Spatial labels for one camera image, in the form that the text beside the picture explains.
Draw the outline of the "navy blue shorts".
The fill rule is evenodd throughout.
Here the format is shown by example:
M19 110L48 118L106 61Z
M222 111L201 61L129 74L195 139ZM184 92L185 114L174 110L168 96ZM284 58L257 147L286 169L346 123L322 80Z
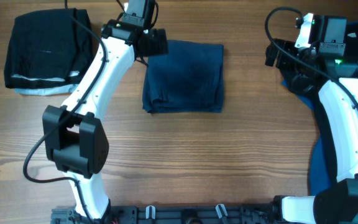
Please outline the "navy blue shorts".
M148 58L142 103L148 113L220 113L224 46L170 40L168 54Z

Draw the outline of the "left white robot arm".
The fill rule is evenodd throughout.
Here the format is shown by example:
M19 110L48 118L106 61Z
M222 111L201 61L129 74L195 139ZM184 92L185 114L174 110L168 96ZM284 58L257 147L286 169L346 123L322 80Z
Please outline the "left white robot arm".
M122 77L137 58L168 53L165 29L145 29L115 20L104 25L98 52L82 81L60 107L42 116L47 159L70 181L78 223L109 223L110 200L101 170L109 142L103 119Z

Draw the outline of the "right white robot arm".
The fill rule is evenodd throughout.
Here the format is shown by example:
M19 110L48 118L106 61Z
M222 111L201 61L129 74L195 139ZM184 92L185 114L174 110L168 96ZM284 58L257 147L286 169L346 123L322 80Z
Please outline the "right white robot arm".
M297 47L274 39L266 64L277 67L288 89L309 99L321 135L326 186L309 196L277 196L272 220L287 223L358 223L358 38Z

